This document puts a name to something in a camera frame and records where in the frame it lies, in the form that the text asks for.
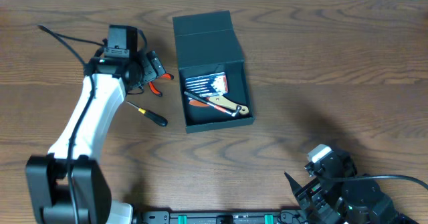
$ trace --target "screwdriver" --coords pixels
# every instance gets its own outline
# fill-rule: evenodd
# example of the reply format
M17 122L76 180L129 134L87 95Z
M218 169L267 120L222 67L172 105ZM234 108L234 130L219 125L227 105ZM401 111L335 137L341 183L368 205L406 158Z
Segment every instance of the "screwdriver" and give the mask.
M162 116L154 112L151 112L150 110L145 110L143 108L140 108L129 101L126 101L126 102L130 104L132 107L136 108L139 112L141 112L141 114L144 114L144 116L153 120L153 122L155 122L157 125L165 127L168 124L168 120L166 118L163 118Z

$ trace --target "wooden knife handle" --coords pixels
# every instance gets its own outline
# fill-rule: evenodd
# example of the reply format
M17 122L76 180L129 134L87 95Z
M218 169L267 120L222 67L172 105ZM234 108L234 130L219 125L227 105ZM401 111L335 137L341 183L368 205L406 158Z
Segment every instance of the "wooden knife handle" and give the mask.
M237 106L241 106L242 109L239 111L240 114L246 115L249 113L248 107L241 104L236 104L228 100L225 96L212 96L207 98L210 102L228 108L230 110L236 110Z

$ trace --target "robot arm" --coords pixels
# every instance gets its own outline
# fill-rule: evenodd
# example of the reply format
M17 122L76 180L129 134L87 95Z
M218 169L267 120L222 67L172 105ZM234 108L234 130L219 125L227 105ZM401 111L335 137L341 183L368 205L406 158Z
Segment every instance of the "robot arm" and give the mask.
M107 41L104 45L96 43L102 47L88 64L60 36L85 40L39 27L81 61L86 77L76 109L49 154L31 156L27 162L25 173L35 220L38 223L129 224L132 206L112 201L99 167L101 151L113 116L126 95L136 88L143 90L146 83L163 75L165 69L153 51L146 53L146 38L135 27L111 25L108 45ZM139 51L138 34L144 40L144 47ZM66 176L69 186L57 184L57 180Z
M301 187L285 173L293 195L310 223L416 223L395 210L391 198L381 191L374 179L407 179L423 185L420 180L405 176L358 177L349 153L332 150L320 144L308 153L308 173L316 178Z
M95 96L80 124L76 135L72 159L88 156L100 163L101 150L106 139L108 127L119 105L123 103L126 92L122 78L113 78L111 74L93 74ZM82 95L60 138L51 146L48 154L56 159L66 159L70 136L86 102L89 99L91 83L88 76L84 78Z

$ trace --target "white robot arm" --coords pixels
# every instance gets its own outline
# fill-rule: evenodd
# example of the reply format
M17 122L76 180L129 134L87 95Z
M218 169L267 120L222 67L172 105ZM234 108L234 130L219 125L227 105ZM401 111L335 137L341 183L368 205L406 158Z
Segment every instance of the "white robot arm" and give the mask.
M47 156L31 156L25 168L38 223L119 223L133 221L133 208L112 201L100 170L100 157L108 128L129 91L140 88L165 69L156 53L146 53L146 38L135 27L111 25L104 44L40 29L66 46L84 66L82 94L65 130ZM137 51L137 37L144 48ZM101 45L89 63L62 39ZM68 176L68 186L58 179Z
M123 103L126 92L122 78L113 78L111 74L93 74L95 96L78 129L72 159L86 155L100 163L101 150L106 139L108 127L119 105ZM88 102L91 83L88 76L84 78L82 95L60 138L49 149L55 158L67 158L68 143L74 126Z

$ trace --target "table surface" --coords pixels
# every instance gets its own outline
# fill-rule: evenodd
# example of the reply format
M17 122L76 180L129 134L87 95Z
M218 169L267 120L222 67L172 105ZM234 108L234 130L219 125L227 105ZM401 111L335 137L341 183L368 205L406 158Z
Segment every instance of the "table surface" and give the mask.
M230 10L245 54L256 121L185 133L178 81L129 100L169 119L160 128L119 107L102 153L113 197L173 211L297 205L306 153L351 153L362 173L428 182L428 0L0 0L0 222L33 223L24 175L62 133L82 90L82 67L35 26L101 40L108 24L144 30L177 75L172 17ZM96 46L72 43L85 60ZM395 207L428 223L428 193L379 181Z

